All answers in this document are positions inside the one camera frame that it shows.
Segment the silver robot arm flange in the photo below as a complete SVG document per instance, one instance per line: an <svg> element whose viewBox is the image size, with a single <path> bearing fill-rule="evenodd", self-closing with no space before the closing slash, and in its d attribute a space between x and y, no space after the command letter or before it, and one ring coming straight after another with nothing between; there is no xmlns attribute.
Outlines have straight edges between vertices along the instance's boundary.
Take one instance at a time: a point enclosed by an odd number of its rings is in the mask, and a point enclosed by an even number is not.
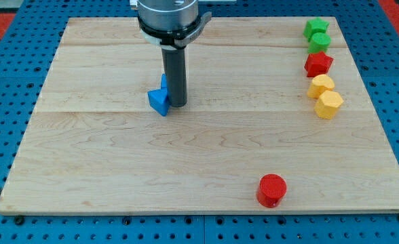
<svg viewBox="0 0 399 244"><path fill-rule="evenodd" d="M138 0L136 10L145 40L165 50L186 48L212 19L200 13L198 0Z"/></svg>

